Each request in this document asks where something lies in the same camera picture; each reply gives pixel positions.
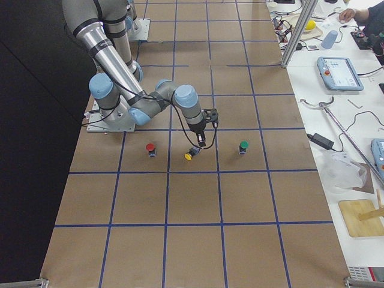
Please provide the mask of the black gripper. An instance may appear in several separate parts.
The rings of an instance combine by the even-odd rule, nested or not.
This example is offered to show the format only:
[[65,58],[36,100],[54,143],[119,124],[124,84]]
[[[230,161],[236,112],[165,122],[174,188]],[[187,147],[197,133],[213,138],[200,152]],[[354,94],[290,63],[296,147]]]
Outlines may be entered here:
[[204,130],[206,128],[205,119],[202,119],[200,122],[196,124],[188,123],[188,126],[190,130],[196,134],[198,145],[200,147],[205,147],[206,146],[206,137],[204,133]]

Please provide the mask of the person's hand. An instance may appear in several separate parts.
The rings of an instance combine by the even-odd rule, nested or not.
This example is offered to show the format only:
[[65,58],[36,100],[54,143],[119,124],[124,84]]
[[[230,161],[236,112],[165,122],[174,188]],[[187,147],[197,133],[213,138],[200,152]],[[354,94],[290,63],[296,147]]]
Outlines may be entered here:
[[355,9],[351,9],[351,8],[345,9],[339,14],[339,17],[338,17],[339,22],[347,23],[350,20],[352,20],[356,16],[356,14],[357,14],[357,11]]

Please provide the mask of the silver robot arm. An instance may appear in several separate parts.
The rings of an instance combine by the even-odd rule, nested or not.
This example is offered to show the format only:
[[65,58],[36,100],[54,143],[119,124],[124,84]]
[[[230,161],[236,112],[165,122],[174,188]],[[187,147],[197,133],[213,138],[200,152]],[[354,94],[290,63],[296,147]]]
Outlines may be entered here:
[[131,55],[127,28],[127,20],[137,18],[133,1],[63,1],[62,10],[69,31],[125,98],[137,125],[146,124],[172,104],[181,110],[199,146],[206,145],[206,118],[191,85],[178,86],[165,79],[150,94],[140,86],[141,67]]
[[136,8],[133,0],[127,0],[127,16],[125,18],[125,27],[131,34],[137,34],[141,31],[142,25],[137,18]]

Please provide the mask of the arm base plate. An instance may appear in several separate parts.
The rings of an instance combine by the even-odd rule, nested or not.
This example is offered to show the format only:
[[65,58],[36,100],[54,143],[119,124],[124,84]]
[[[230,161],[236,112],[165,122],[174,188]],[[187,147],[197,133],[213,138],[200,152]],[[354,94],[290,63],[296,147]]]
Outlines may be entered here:
[[130,41],[147,41],[149,37],[150,19],[127,19],[128,39]]
[[110,111],[100,110],[97,102],[94,100],[92,103],[92,110],[95,113],[89,115],[86,120],[86,130],[89,133],[120,133],[120,132],[134,132],[135,123],[130,118],[128,113],[128,104],[121,96],[120,104],[109,116]]

